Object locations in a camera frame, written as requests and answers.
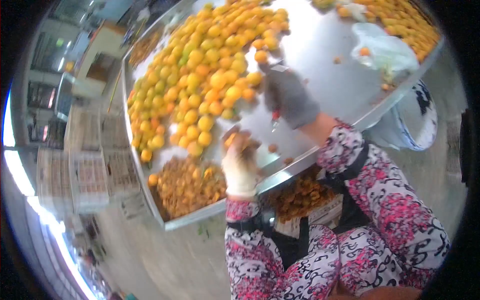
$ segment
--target fruit pile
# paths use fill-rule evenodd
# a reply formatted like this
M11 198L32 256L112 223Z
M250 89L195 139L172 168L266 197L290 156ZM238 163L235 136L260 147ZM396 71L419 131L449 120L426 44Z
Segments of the fruit pile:
M284 9L273 11L259 0L227 0L223 6L205 5L189 16L157 53L128 98L132 145L142 162L165 144L165 124L176 123L172 145L200 156L212 142L215 118L238 116L241 98L255 99L260 72L246 73L244 49L257 49L255 60L267 63L269 50L278 48L278 35L289 29Z
M353 0L367 7L365 17L370 23L378 20L391 36L397 36L407 43L421 63L440 39L437 29L430 25L422 14L408 0ZM350 17L351 12L342 5L337 6L341 17Z

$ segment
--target window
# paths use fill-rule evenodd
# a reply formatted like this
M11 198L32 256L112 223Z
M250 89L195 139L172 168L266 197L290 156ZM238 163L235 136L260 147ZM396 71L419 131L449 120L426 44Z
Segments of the window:
M55 107L57 87L29 82L28 83L28 106L31 108L50 108Z
M61 72L65 62L65 53L71 45L68 42L47 32L42 32L35 46L31 69Z

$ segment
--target crate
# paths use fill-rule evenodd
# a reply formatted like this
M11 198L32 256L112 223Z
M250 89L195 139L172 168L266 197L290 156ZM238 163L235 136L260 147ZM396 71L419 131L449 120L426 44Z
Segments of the crate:
M73 105L70 109L63 144L66 151L99 151L99 113Z
M140 192L140 181L130 149L104 149L103 157L108 177L109 197L117 201L138 194Z
M102 148L129 148L125 120L114 114L102 115L100 117L100 143Z
M69 171L76 214L96 212L109 204L108 177L101 152L70 152Z
M36 181L40 205L57 218L73 214L73 197L68 166L68 153L39 148Z

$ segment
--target white glove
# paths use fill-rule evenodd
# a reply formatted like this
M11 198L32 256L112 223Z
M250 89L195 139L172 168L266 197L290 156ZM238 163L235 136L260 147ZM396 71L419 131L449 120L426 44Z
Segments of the white glove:
M227 195L240 197L253 197L256 195L258 181L258 168L256 165L256 150L258 145L248 143L250 134L239 132L235 126L224 135L224 142L233 133L235 137L226 149L222 159L222 169L227 181Z

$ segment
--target white bucket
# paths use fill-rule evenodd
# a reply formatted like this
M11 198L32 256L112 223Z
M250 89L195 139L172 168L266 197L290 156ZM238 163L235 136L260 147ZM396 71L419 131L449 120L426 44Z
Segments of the white bucket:
M437 135L437 110L425 83L418 81L366 133L379 146L415 151L430 147Z

